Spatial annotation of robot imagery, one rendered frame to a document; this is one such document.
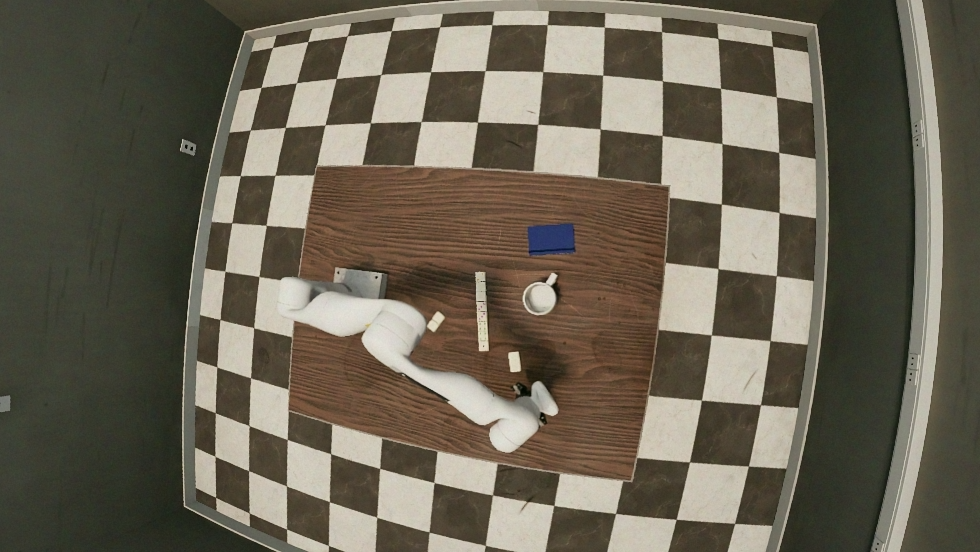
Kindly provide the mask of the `white mug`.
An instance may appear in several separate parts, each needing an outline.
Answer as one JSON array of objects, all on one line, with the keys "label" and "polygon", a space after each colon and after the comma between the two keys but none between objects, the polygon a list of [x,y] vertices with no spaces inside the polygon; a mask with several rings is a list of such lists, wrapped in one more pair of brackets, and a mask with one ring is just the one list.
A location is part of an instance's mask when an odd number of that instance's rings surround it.
[{"label": "white mug", "polygon": [[[524,295],[523,295],[523,303],[524,303],[526,309],[529,312],[531,312],[533,314],[536,314],[536,313],[543,313],[543,314],[545,314],[545,313],[547,313],[546,312],[547,310],[549,312],[551,312],[555,308],[555,306],[557,304],[557,294],[556,294],[555,290],[552,288],[552,286],[554,285],[554,283],[557,280],[557,278],[558,278],[558,276],[556,274],[552,273],[546,283],[537,282],[537,283],[533,283],[529,287],[527,287],[527,289],[525,290]],[[555,279],[555,280],[553,281],[553,279]],[[541,283],[541,284],[538,284],[538,283]],[[551,283],[552,283],[552,285],[551,285]],[[532,285],[534,285],[534,286],[532,286]],[[548,285],[548,286],[546,286],[546,285]],[[551,292],[550,289],[552,289],[552,292]],[[552,293],[554,293],[554,304],[553,304],[553,294]],[[551,306],[552,306],[552,309],[550,308]],[[549,309],[551,309],[551,310],[549,310]],[[543,314],[536,314],[536,315],[543,315]]]}]

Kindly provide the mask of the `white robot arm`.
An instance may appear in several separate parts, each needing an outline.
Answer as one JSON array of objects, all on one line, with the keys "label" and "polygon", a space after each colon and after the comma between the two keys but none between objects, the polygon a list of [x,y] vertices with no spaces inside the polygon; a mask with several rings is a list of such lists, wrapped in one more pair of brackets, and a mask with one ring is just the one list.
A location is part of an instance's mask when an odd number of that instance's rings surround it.
[{"label": "white robot arm", "polygon": [[424,368],[410,360],[427,330],[427,321],[418,309],[404,302],[361,298],[358,288],[351,284],[284,277],[279,284],[277,311],[284,318],[337,336],[366,330],[362,342],[374,357],[477,424],[505,417],[489,432],[493,446],[502,452],[516,450],[538,430],[541,412],[551,416],[558,412],[540,381],[532,385],[532,397],[522,396],[512,402],[472,376]]}]

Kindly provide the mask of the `blue notebook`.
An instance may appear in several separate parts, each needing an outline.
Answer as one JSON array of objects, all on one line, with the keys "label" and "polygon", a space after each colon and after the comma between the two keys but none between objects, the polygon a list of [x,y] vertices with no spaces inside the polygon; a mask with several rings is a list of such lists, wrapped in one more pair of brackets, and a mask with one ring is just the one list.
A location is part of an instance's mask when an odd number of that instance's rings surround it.
[{"label": "blue notebook", "polygon": [[528,227],[529,256],[575,253],[573,224]]}]

